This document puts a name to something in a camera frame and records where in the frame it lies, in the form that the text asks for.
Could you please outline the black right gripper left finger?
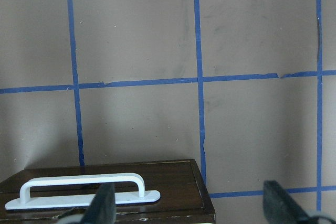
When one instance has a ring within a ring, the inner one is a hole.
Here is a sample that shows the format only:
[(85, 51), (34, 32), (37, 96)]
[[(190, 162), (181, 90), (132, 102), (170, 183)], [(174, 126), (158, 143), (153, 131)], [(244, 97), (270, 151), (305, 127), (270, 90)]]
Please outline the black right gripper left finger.
[(80, 223), (112, 224), (116, 220), (116, 199), (114, 183), (100, 185)]

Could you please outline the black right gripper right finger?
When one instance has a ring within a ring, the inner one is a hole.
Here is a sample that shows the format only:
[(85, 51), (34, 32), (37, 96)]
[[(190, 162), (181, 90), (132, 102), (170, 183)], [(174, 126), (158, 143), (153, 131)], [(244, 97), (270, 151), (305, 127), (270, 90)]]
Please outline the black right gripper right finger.
[(263, 184), (263, 212), (268, 223), (310, 223), (308, 214), (275, 180)]

